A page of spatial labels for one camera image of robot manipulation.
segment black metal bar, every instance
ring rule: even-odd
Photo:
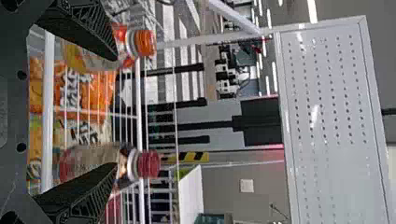
[[[175,67],[176,74],[185,73],[185,72],[201,72],[204,70],[205,70],[205,67],[204,67],[203,63],[194,63],[194,64],[182,65],[182,66]],[[165,75],[169,75],[169,74],[173,74],[173,73],[174,73],[174,70],[172,67],[160,68],[160,69],[148,70],[147,77],[160,77],[160,76],[165,76]]]

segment black cable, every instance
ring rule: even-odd
[[[382,116],[396,115],[396,108],[381,109],[381,114],[382,114]]]

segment white wall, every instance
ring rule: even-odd
[[[393,196],[393,213],[396,216],[396,146],[388,146],[389,150],[389,179]]]

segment white metal rack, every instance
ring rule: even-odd
[[[163,41],[158,43],[158,50],[169,50],[171,53],[174,53],[174,48],[183,46],[274,35],[276,38],[279,98],[283,119],[290,212],[293,224],[328,223],[330,221],[332,223],[360,224],[376,223],[377,221],[393,223],[389,182],[386,178],[388,167],[385,138],[377,99],[370,39],[364,17],[321,21],[316,24],[285,25],[272,29],[261,28],[259,34],[234,32],[174,40],[167,36],[163,30],[160,33],[163,35]],[[48,50],[53,50],[50,45],[48,45]],[[345,59],[347,63],[340,63],[340,58],[337,56],[337,54],[343,54],[343,52],[345,52],[345,55],[344,58],[341,57],[341,61]],[[321,54],[317,60],[314,59],[316,54]],[[50,64],[53,62],[53,57],[50,57],[50,54],[46,54],[46,62],[49,64],[50,70]],[[136,61],[134,68],[135,91],[132,91],[135,92],[135,95],[131,97],[131,105],[135,105],[136,108],[135,114],[133,110],[129,114],[121,114],[121,112],[115,114],[108,110],[105,113],[107,117],[136,120],[136,133],[130,132],[127,139],[133,142],[133,135],[136,134],[136,145],[139,150],[143,150],[143,141],[149,140],[149,135],[146,134],[147,139],[143,139],[142,133],[143,125],[148,125],[148,102],[142,103],[142,91],[146,89],[147,81],[145,77],[140,76],[141,65],[144,71],[151,67],[147,59]],[[175,62],[165,59],[165,65],[175,67]],[[357,67],[356,71],[359,77],[354,78],[354,67]],[[316,68],[323,71],[320,77],[317,77],[318,70]],[[348,78],[343,79],[343,71],[348,72]],[[45,74],[45,78],[49,78],[49,83],[50,77],[53,77],[51,73]],[[142,79],[145,80],[144,88],[141,88]],[[174,88],[168,94],[173,94],[173,99],[177,99],[175,96],[177,94],[176,74],[173,74],[173,79]],[[314,91],[323,91],[323,94],[316,94]],[[333,91],[336,91],[336,98],[332,98],[334,96],[332,95]],[[51,95],[51,88],[45,89],[44,94]],[[44,105],[51,105],[51,102],[51,100],[45,99]],[[145,118],[143,118],[142,105],[146,106]],[[321,105],[326,110],[317,108]],[[48,110],[51,111],[57,109],[60,108],[48,107]],[[321,111],[323,111],[323,117],[313,115],[314,112],[320,113]],[[95,113],[90,109],[88,111],[78,109],[77,112]],[[176,125],[176,111],[173,115],[172,123]],[[52,118],[47,115],[44,120],[46,121],[44,130],[52,130]],[[178,155],[177,127],[175,139],[175,152]],[[51,148],[48,147],[44,146],[43,148],[45,162],[50,162],[49,158],[51,158],[51,150],[49,150]],[[45,169],[43,174],[46,174],[42,176],[43,180],[46,180],[46,177],[51,179],[50,167],[51,165],[48,163],[43,166]],[[174,203],[177,202],[175,196],[177,188],[173,185],[175,181],[171,171],[167,170],[166,172],[168,172],[167,189],[151,189],[150,181],[140,180],[137,185],[121,192],[121,218],[117,218],[119,214],[116,214],[117,209],[114,208],[114,220],[107,217],[106,223],[158,223],[151,220],[153,215],[169,216],[169,220],[160,223],[178,223],[174,216],[174,214],[177,214],[177,211],[174,210]],[[152,192],[167,193],[169,197],[167,199],[151,200]],[[136,207],[135,201],[136,193],[139,195],[138,207]],[[151,205],[153,203],[169,203],[169,211],[152,210]]]

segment ceiling light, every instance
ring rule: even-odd
[[[268,28],[272,29],[271,10],[267,8]]]
[[[308,13],[311,23],[318,23],[317,3],[315,0],[308,1]]]

